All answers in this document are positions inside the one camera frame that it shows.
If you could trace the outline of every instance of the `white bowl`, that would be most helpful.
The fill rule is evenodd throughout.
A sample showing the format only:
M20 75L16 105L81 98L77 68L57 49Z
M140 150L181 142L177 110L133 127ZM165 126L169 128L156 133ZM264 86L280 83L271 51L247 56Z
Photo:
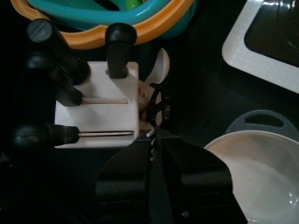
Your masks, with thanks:
M245 130L218 137L205 149L229 168L248 223L297 224L299 143L271 132Z

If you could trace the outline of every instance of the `black handle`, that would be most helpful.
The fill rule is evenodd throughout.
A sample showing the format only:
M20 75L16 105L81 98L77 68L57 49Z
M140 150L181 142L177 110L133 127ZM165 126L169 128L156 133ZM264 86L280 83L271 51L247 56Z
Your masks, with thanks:
M112 79L126 77L128 50L136 42L136 29L129 24L114 23L106 28L106 70Z
M89 64L73 54L60 31L46 19L34 19L26 28L26 36L56 60L70 84L78 85L89 77Z
M13 128L10 143L18 149L74 144L80 139L78 133L78 128L72 126L22 124Z
M36 45L26 53L25 68L37 70L41 75L49 75L56 100L65 107L78 106L82 102L82 93L72 86L68 75L52 55Z

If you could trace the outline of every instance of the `white pot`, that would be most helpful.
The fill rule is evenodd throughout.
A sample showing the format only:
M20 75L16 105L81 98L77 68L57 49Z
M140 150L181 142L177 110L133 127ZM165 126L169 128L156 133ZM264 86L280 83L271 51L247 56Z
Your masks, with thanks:
M247 123L247 118L255 115L277 118L283 127ZM230 131L234 132L214 139L205 149L229 168L233 193L248 223L297 224L299 143L295 140L299 134L295 126L273 111L259 110L244 114L232 123Z

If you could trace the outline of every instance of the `knife block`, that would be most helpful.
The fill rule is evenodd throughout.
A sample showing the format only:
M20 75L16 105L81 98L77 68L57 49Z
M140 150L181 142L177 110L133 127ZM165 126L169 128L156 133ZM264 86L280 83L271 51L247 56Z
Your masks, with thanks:
M82 103L64 107L56 102L54 124L76 126L81 136L76 143L56 148L125 147L138 136L137 64L128 62L124 79L108 77L108 63L90 61L89 79L74 88Z

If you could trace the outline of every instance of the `white spoon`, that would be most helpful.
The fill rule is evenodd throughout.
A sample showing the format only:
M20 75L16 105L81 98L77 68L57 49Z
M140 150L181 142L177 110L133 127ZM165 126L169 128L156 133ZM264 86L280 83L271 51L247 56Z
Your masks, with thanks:
M166 51L161 48L156 60L153 63L153 70L149 73L148 77L145 78L141 87L140 87L140 96L144 96L145 94L145 88L149 86L149 84L160 84L164 81L164 78L169 72L169 56Z

